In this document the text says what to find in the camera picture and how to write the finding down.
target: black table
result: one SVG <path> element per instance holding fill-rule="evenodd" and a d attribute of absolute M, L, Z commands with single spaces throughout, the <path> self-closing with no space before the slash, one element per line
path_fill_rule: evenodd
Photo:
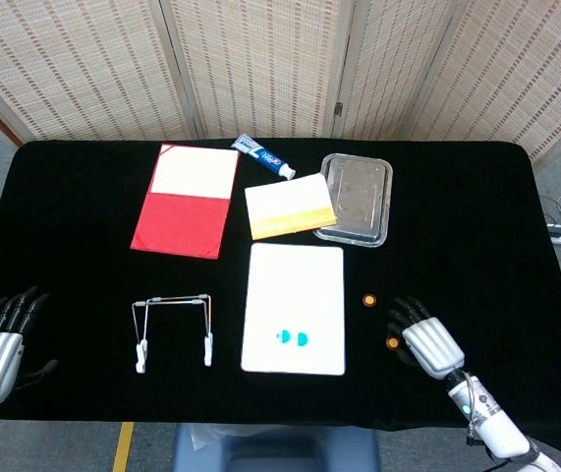
<path fill-rule="evenodd" d="M 386 309 L 394 296 L 413 294 L 449 328 L 468 368 L 516 423 L 561 448 L 561 274 L 523 150 L 261 142 L 298 176 L 317 172 L 331 152 L 393 166 L 387 241 L 375 250 L 343 246 L 346 374 L 240 369 L 252 244 L 243 189 L 278 181 L 268 170 L 241 158 L 220 258 L 207 261 L 129 249 L 159 143 L 31 143 L 17 152 L 0 201 L 0 297 L 31 285 L 50 293 L 23 370 L 51 358 L 59 366 L 46 382 L 15 392 L 0 416 L 462 427 L 444 384 L 384 347 Z M 328 244 L 310 232 L 269 241 Z M 147 373 L 136 374 L 130 304 L 196 293 L 213 297 L 212 367 L 202 364 L 201 317 L 164 316 L 151 321 Z M 363 306 L 366 293 L 377 296 L 375 308 Z"/>

